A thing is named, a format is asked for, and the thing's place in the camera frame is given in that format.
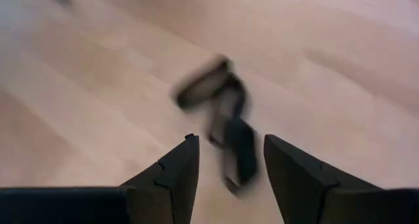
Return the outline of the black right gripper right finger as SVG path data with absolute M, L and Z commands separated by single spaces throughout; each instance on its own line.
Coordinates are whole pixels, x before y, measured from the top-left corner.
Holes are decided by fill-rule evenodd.
M 382 189 L 272 134 L 264 159 L 285 224 L 419 224 L 419 189 Z

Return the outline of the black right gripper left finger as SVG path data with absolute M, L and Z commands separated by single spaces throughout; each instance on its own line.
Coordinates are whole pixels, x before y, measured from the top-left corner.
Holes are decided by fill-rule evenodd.
M 189 134 L 116 187 L 0 188 L 0 224 L 190 224 L 199 162 Z

